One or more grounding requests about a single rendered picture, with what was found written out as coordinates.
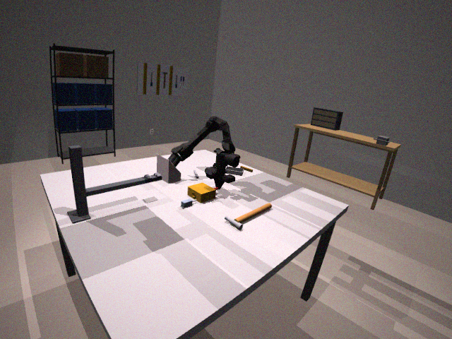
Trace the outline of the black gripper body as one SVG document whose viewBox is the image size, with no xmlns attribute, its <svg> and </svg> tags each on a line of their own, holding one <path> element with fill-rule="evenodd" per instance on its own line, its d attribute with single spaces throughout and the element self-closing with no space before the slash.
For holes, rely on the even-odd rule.
<svg viewBox="0 0 452 339">
<path fill-rule="evenodd" d="M 226 183 L 235 182 L 235 176 L 233 176 L 231 174 L 226 175 L 227 172 L 225 171 L 225 168 L 227 165 L 225 163 L 222 164 L 222 163 L 215 162 L 214 165 L 215 165 L 215 167 L 220 168 L 220 179 L 221 180 L 223 180 Z M 208 170 L 209 168 L 211 168 L 211 167 L 205 168 L 205 173 L 206 173 L 206 170 Z"/>
</svg>

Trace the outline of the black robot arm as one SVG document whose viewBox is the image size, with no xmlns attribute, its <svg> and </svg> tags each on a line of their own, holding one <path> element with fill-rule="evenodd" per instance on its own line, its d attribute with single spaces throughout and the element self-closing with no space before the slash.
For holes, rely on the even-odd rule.
<svg viewBox="0 0 452 339">
<path fill-rule="evenodd" d="M 237 167 L 239 165 L 240 156 L 234 154 L 235 147 L 231 140 L 230 126 L 226 121 L 223 121 L 219 117 L 211 117 L 207 122 L 206 126 L 203 127 L 193 138 L 188 142 L 182 143 L 181 145 L 173 148 L 173 152 L 168 160 L 176 167 L 180 161 L 184 161 L 190 155 L 192 155 L 194 147 L 200 143 L 210 132 L 222 130 L 223 140 L 222 147 L 224 149 L 216 148 L 213 152 L 216 153 L 216 162 L 226 164 L 232 167 Z M 213 167 L 206 170 L 206 176 L 209 179 L 216 178 L 220 176 L 220 168 Z"/>
</svg>

